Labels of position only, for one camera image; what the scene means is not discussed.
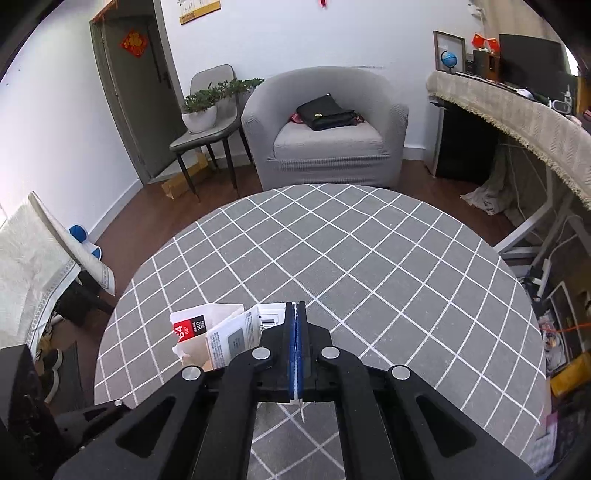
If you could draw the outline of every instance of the white mouse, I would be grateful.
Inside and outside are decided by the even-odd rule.
[[[531,92],[524,88],[520,88],[519,90],[517,90],[517,95],[521,95],[522,97],[528,98],[530,100],[534,99],[534,96],[531,94]]]

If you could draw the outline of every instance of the green leaves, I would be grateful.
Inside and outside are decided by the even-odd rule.
[[[252,80],[231,80],[218,83],[217,86],[212,87],[210,83],[207,90],[199,90],[198,92],[187,95],[184,101],[184,113],[196,113],[207,110],[214,106],[220,100],[228,98],[240,93],[252,92],[256,87],[264,82],[264,79]]]

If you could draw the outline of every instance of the grid pattern tablecloth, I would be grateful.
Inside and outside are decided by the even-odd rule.
[[[299,185],[215,210],[136,273],[105,331],[95,403],[135,406],[180,370],[169,314],[207,302],[307,303],[336,346],[407,364],[516,455],[544,402],[540,332],[496,252],[389,190]],[[334,407],[261,404],[249,477],[344,477]]]

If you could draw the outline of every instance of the gray door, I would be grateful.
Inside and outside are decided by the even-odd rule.
[[[148,39],[141,57],[121,46],[131,30]],[[154,178],[174,161],[168,146],[186,131],[166,70],[156,20],[145,16],[106,20],[102,37],[119,104],[140,163]]]

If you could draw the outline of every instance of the picture frame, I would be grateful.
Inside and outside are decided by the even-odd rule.
[[[444,51],[452,52],[457,57],[456,72],[466,71],[466,40],[456,35],[445,32],[433,31],[435,43],[435,69],[441,72],[449,72],[449,69],[441,62],[441,54]]]

